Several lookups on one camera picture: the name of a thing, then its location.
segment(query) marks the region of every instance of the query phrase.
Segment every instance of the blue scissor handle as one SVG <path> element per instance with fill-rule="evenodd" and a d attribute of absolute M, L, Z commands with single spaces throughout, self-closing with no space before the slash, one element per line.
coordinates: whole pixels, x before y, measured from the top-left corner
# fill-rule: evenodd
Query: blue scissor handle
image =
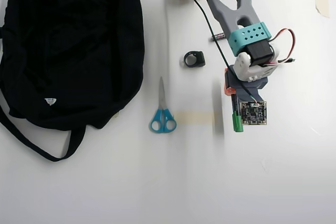
<path fill-rule="evenodd" d="M 169 121 L 172 121 L 174 123 L 174 127 L 172 129 L 167 128 L 167 124 Z M 155 130 L 153 128 L 154 122 L 157 122 L 159 124 L 158 130 Z M 158 109 L 150 125 L 151 130 L 155 133 L 169 133 L 169 132 L 174 131 L 176 127 L 177 127 L 177 123 L 174 117 L 171 115 L 169 109 L 165 109 L 165 110 Z"/>

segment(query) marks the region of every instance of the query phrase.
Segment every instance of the orange part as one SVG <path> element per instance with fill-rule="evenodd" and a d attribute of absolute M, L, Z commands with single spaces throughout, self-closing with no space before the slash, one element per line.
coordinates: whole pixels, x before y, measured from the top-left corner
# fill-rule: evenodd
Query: orange part
<path fill-rule="evenodd" d="M 226 87 L 226 83 L 225 83 L 225 86 L 224 86 L 224 93 L 227 95 L 227 96 L 231 96 L 232 94 L 236 94 L 236 89 L 233 89 L 233 88 L 227 88 Z"/>

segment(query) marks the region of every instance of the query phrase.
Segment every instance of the teal block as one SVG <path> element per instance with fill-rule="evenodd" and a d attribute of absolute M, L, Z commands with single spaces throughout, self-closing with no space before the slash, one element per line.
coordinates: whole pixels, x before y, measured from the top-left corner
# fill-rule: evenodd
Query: teal block
<path fill-rule="evenodd" d="M 232 52 L 237 57 L 245 46 L 270 38 L 271 33 L 265 23 L 261 22 L 234 31 L 230 34 L 228 42 Z"/>

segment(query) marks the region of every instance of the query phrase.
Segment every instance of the circuit board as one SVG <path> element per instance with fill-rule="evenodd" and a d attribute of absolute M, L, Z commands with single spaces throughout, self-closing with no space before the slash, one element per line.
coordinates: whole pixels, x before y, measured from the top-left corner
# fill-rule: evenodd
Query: circuit board
<path fill-rule="evenodd" d="M 240 102 L 242 111 L 241 122 L 243 125 L 266 125 L 267 108 L 266 102 Z"/>

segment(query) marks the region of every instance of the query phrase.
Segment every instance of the backpack strap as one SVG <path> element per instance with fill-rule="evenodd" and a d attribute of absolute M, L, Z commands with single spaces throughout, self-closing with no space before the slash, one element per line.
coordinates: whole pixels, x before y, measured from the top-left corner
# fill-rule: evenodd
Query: backpack strap
<path fill-rule="evenodd" d="M 23 143 L 27 147 L 31 148 L 33 151 L 37 152 L 41 156 L 53 162 L 67 159 L 70 156 L 72 156 L 77 150 L 77 148 L 79 147 L 80 143 L 82 142 L 84 135 L 85 135 L 85 130 L 86 130 L 86 126 L 79 128 L 79 129 L 72 130 L 68 151 L 64 157 L 58 158 L 58 157 L 54 157 L 50 155 L 49 153 L 45 152 L 40 147 L 38 147 L 37 145 L 29 141 L 25 136 L 23 136 L 20 130 L 6 116 L 1 106 L 0 106 L 0 123 L 2 123 L 17 139 L 19 139 L 21 143 Z"/>

